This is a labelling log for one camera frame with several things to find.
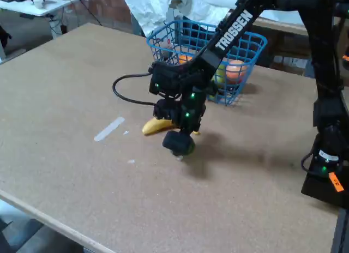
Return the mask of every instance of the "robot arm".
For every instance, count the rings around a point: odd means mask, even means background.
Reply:
[[[180,128],[180,132],[167,133],[163,146],[175,155],[192,152],[195,145],[190,133],[200,127],[206,94],[215,93],[211,78],[222,59],[265,9],[297,10],[309,34],[318,91],[313,122],[318,134],[310,153],[302,160],[302,168],[308,173],[302,192],[349,208],[346,191],[336,192],[328,177],[329,173],[336,174],[339,182],[349,185],[349,174],[343,174],[343,162],[349,160],[349,115],[341,93],[343,82],[333,29],[334,15],[345,15],[348,7],[336,4],[337,1],[238,0],[233,13],[219,23],[215,36],[191,61],[176,66],[154,62],[149,69],[149,91],[164,97],[155,105],[154,116],[171,119]],[[306,168],[304,162],[310,157],[310,167]]]

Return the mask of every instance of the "table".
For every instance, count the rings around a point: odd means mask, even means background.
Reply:
[[[257,18],[253,24],[255,26],[270,28],[276,31],[308,36],[308,32],[306,31],[306,28],[304,27],[304,25],[283,23],[279,21],[265,19],[264,17]]]
[[[53,16],[55,16],[60,9],[76,1],[79,1],[79,0],[46,0],[44,3],[44,7],[42,9],[35,7],[33,2],[31,1],[10,2],[10,3],[0,1],[0,9],[7,9],[7,10],[16,11],[19,13],[24,13],[28,15],[37,16],[37,17],[44,17],[47,14],[52,14]],[[61,26],[59,25],[60,15],[58,14],[57,18],[54,21],[50,21],[49,24],[51,27],[52,37],[56,38],[61,33]],[[17,57],[18,55],[24,52],[25,50],[17,51],[11,56],[6,57],[4,49],[0,45],[0,64],[14,57]]]
[[[2,65],[0,199],[95,252],[330,252],[338,211],[300,193],[315,81],[255,67],[178,161],[141,133],[152,108],[111,90],[151,62],[144,38],[89,24]],[[148,83],[118,89],[156,101]]]

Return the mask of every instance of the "white tape strip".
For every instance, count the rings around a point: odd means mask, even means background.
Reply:
[[[125,119],[123,117],[118,117],[112,123],[109,124],[104,130],[102,130],[96,137],[94,137],[95,141],[103,140],[107,135],[109,135],[113,130],[115,130],[121,123],[123,123]]]

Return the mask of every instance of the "banana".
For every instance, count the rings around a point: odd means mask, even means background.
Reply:
[[[152,118],[143,126],[142,133],[147,136],[158,133],[162,130],[174,128],[176,128],[176,126],[170,120]]]

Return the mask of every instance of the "blue basket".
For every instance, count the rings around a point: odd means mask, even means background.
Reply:
[[[177,65],[198,53],[215,34],[215,25],[190,20],[174,20],[153,32],[147,39],[155,60]],[[245,32],[226,58],[223,59],[212,80],[218,86],[216,96],[209,100],[225,105],[232,104],[243,89],[259,54],[267,45],[259,34]]]

